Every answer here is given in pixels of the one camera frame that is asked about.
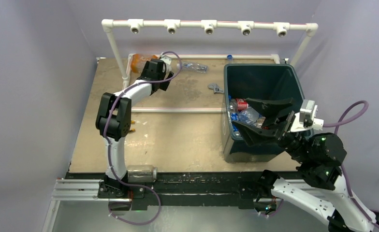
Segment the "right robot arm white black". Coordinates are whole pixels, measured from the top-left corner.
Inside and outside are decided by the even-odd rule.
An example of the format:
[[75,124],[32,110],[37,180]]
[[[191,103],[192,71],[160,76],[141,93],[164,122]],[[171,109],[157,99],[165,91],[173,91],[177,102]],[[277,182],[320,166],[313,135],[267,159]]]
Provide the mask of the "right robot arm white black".
[[[316,117],[314,101],[304,100],[298,112],[284,110],[293,98],[283,100],[247,99],[250,107],[265,120],[258,128],[240,121],[233,125],[249,146],[276,144],[298,162],[297,172],[311,187],[323,194],[320,199],[270,170],[256,182],[258,198],[280,198],[310,213],[331,232],[371,232],[379,229],[379,212],[367,208],[352,191],[342,169],[347,155],[343,142],[334,133],[324,133],[324,121]],[[305,131],[318,130],[309,138]]]

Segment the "clear bottle red cap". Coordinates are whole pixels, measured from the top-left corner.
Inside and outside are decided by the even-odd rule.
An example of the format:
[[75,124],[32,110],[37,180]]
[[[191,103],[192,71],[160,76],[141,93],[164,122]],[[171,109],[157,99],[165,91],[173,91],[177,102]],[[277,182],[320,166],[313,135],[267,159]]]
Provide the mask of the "clear bottle red cap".
[[249,104],[246,102],[245,99],[230,99],[229,100],[229,110],[231,112],[241,112],[249,107]]

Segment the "dark green plastic bin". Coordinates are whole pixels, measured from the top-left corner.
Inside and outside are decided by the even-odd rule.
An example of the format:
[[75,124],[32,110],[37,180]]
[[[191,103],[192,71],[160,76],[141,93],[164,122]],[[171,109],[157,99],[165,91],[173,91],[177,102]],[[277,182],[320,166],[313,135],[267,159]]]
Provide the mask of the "dark green plastic bin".
[[284,150],[276,144],[248,146],[231,125],[229,99],[282,100],[293,98],[293,105],[282,115],[298,112],[304,94],[296,72],[288,64],[227,64],[224,66],[224,96],[221,113],[221,144],[224,160],[268,162]]

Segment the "clear bottle blue label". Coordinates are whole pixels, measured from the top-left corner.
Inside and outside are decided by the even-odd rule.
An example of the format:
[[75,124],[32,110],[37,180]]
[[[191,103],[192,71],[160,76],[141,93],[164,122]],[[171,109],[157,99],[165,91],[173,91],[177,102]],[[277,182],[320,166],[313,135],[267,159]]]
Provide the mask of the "clear bottle blue label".
[[260,117],[261,115],[252,107],[248,107],[247,109],[244,109],[239,113],[231,113],[232,120],[240,121],[248,125],[256,124]]

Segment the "clear crushed bottle back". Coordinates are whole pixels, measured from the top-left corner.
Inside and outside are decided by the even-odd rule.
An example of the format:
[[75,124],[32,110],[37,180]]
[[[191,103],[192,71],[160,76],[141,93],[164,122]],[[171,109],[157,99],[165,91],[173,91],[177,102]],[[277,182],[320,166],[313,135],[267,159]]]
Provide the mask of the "clear crushed bottle back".
[[181,64],[178,62],[176,64],[176,67],[178,69],[181,68],[181,71],[188,71],[188,72],[207,73],[208,71],[207,65],[203,65],[196,62],[182,62]]

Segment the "large orange label crushed bottle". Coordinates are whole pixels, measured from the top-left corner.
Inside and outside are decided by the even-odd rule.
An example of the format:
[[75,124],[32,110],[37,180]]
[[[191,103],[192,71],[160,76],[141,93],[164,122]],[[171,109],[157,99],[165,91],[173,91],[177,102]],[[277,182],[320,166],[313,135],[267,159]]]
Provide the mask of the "large orange label crushed bottle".
[[265,121],[265,117],[260,116],[252,125],[257,128],[262,128],[264,121]]

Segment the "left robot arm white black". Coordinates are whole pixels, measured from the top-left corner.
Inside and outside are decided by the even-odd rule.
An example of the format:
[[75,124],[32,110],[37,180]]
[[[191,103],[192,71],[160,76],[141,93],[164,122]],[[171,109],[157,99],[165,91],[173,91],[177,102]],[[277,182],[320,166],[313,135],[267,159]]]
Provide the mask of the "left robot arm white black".
[[107,153],[107,170],[99,189],[99,196],[126,197],[131,184],[125,164],[125,139],[131,131],[132,107],[158,90],[166,91],[174,73],[171,58],[164,57],[147,61],[141,75],[133,84],[117,93],[102,95],[96,129],[103,137]]

